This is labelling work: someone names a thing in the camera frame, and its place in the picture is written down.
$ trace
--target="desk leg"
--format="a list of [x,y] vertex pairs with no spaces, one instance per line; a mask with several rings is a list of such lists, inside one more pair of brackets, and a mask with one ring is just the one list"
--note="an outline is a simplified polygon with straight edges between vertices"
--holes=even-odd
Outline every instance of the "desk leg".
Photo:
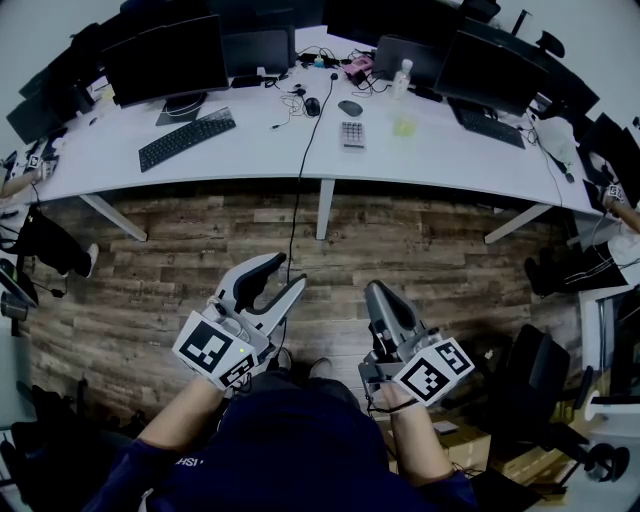
[[549,211],[553,206],[550,204],[538,203],[529,208],[526,212],[522,212],[515,219],[511,219],[504,226],[499,227],[494,232],[489,233],[484,237],[485,244],[492,244],[502,237],[507,236],[509,233],[513,233],[516,229],[521,228],[525,224],[531,222],[536,217],[539,217],[544,212]]
[[336,180],[322,180],[320,185],[320,204],[318,205],[318,226],[316,227],[316,240],[327,238],[327,226],[331,201],[333,200],[333,187]]
[[138,226],[127,219],[124,215],[122,215],[118,210],[116,210],[100,196],[96,194],[88,194],[81,195],[80,197],[86,203],[90,204],[96,210],[98,210],[107,219],[113,222],[116,226],[122,228],[122,230],[126,233],[129,233],[133,238],[140,240],[141,242],[147,241],[147,234],[144,231],[142,231]]

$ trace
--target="dark blue shirt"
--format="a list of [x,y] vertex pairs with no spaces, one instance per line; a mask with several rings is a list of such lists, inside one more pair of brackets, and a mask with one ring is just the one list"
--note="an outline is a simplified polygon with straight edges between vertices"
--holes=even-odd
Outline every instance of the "dark blue shirt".
[[304,390],[231,403],[208,445],[187,457],[135,441],[85,512],[477,510],[464,475],[411,487],[389,472],[374,421]]

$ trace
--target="keyboard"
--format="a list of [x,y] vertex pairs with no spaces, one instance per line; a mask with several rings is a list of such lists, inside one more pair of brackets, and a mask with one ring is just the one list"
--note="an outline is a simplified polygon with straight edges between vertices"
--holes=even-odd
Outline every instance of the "keyboard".
[[479,112],[472,112],[459,107],[454,108],[453,112],[465,130],[525,149],[522,135],[520,135],[517,128],[486,117]]
[[182,153],[185,149],[235,127],[236,123],[228,108],[196,119],[140,149],[138,151],[140,170],[146,172],[172,156]]

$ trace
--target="black office chair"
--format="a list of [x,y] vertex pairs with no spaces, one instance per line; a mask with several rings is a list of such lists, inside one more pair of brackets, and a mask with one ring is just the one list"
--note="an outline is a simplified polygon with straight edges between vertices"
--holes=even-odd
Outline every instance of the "black office chair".
[[460,13],[465,18],[489,23],[501,9],[495,0],[464,0],[460,6]]
[[585,470],[597,474],[600,481],[620,478],[629,463],[629,450],[598,444],[587,451],[588,439],[565,423],[550,423],[557,402],[574,400],[574,410],[582,407],[593,369],[585,370],[580,387],[564,390],[570,356],[549,335],[525,325],[513,346],[506,340],[502,345],[495,372],[489,371],[482,358],[471,356],[486,387],[462,398],[443,400],[442,406],[458,408],[486,394],[487,406],[477,419],[496,443],[525,443],[546,451],[556,448],[584,464]]

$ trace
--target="shoe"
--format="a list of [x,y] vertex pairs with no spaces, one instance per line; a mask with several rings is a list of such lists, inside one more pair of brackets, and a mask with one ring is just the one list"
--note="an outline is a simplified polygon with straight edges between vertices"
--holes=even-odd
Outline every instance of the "shoe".
[[318,359],[309,371],[310,379],[330,379],[333,377],[333,363],[326,357]]
[[291,370],[291,354],[286,348],[281,348],[278,353],[278,368]]
[[538,264],[533,261],[533,258],[527,258],[524,261],[524,271],[531,282],[533,293],[536,295],[542,295],[542,290],[540,289],[540,268],[538,267]]
[[89,269],[89,274],[87,275],[87,279],[91,277],[93,273],[93,269],[96,266],[96,262],[98,261],[98,254],[100,253],[100,247],[98,244],[91,244],[89,249],[87,249],[87,254],[91,258],[91,268]]

